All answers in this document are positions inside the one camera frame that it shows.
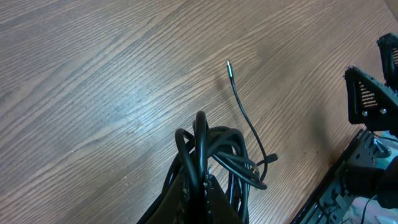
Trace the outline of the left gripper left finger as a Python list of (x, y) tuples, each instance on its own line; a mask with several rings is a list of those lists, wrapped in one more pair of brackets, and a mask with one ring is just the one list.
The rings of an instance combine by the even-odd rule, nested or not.
[(137, 223), (187, 223), (188, 198), (187, 181), (178, 175), (164, 197), (158, 197)]

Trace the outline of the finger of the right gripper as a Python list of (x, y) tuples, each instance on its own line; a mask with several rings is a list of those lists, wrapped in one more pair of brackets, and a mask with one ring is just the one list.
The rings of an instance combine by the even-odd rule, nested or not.
[(377, 40), (386, 85), (397, 90), (397, 34), (388, 33)]

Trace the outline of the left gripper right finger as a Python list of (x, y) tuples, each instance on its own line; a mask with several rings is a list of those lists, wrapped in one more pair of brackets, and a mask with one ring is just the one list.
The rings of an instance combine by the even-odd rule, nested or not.
[(205, 223), (242, 224), (241, 219), (229, 204), (215, 176), (209, 175), (203, 186), (205, 190)]

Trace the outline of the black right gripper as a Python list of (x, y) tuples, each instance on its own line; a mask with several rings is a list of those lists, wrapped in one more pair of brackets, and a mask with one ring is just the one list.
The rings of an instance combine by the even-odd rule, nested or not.
[[(358, 67), (345, 71), (348, 120), (370, 131), (397, 130), (397, 92)], [(397, 208), (397, 156), (382, 136), (364, 131), (357, 150), (342, 168), (341, 183), (352, 196), (374, 198), (382, 208)]]

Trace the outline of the black cable silver plug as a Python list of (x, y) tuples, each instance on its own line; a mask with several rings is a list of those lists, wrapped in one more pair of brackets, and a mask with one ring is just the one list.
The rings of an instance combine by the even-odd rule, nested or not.
[(266, 154), (264, 146), (263, 146), (263, 144), (262, 144), (262, 142), (261, 142), (261, 140), (259, 138), (259, 135), (258, 135), (255, 127), (253, 126), (251, 120), (249, 119), (249, 116), (247, 115), (247, 113), (246, 113), (246, 111), (245, 111), (245, 109), (243, 107), (243, 104), (241, 103), (241, 100), (239, 98), (238, 91), (237, 91), (237, 88), (236, 88), (236, 83), (235, 83), (235, 80), (234, 80), (233, 65), (232, 65), (230, 60), (226, 61), (226, 69), (228, 71), (228, 77), (229, 77), (229, 80), (230, 80), (230, 83), (231, 83), (231, 87), (232, 87), (236, 102), (237, 102), (237, 104), (239, 106), (239, 109), (240, 109), (244, 119), (246, 120), (247, 124), (249, 125), (249, 127), (250, 127), (250, 129), (251, 129), (256, 141), (257, 141), (257, 144), (258, 144), (258, 146), (260, 148), (261, 154), (263, 156), (263, 159), (256, 163), (257, 167), (263, 165), (263, 171), (262, 171), (261, 175), (259, 176), (260, 182), (263, 182), (265, 177), (266, 177), (267, 171), (268, 171), (269, 163), (277, 161), (278, 160), (278, 156), (277, 156), (277, 154), (270, 154), (270, 155)]

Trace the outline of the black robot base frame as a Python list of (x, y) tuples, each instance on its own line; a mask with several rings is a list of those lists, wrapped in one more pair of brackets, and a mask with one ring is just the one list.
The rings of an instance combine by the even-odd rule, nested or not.
[[(350, 206), (354, 204), (357, 198), (364, 197), (352, 196), (343, 188), (341, 183), (342, 168), (348, 162), (348, 159), (352, 157), (354, 151), (357, 150), (359, 138), (365, 136), (365, 130), (367, 129), (359, 130), (346, 149), (341, 153), (339, 159), (330, 167), (318, 187), (310, 194), (308, 200), (292, 219), (291, 222), (293, 224), (346, 223), (348, 221), (345, 215), (349, 211)], [(397, 156), (397, 138), (392, 137), (388, 133), (382, 133), (378, 136), (383, 137), (381, 139), (382, 144), (391, 150), (393, 156)], [(370, 211), (370, 202), (377, 202), (374, 198), (364, 199), (365, 204), (360, 209), (362, 214), (359, 216), (361, 223), (365, 222), (366, 212)]]

